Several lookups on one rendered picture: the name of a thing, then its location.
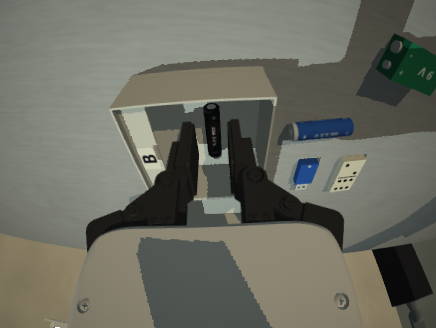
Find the blue usb stick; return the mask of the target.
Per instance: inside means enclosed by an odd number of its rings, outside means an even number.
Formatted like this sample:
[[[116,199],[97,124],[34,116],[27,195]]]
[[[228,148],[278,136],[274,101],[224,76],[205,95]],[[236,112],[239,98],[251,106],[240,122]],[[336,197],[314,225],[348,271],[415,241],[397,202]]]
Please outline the blue usb stick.
[[[299,159],[297,168],[294,174],[294,189],[306,189],[309,183],[312,183],[319,162],[317,158]]]

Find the white domino tile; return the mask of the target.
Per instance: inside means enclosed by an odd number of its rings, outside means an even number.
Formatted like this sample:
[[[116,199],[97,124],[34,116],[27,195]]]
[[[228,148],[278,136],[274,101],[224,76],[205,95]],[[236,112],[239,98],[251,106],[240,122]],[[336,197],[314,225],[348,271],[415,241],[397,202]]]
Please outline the white domino tile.
[[[327,187],[329,192],[349,190],[366,160],[364,155],[341,157]]]

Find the blue battery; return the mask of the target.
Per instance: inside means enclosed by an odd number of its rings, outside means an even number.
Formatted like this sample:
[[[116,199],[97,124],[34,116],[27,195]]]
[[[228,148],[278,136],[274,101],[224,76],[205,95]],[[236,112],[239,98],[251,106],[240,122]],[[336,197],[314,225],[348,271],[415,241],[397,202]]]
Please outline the blue battery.
[[[354,124],[350,118],[302,121],[289,125],[291,141],[350,136],[353,131]]]

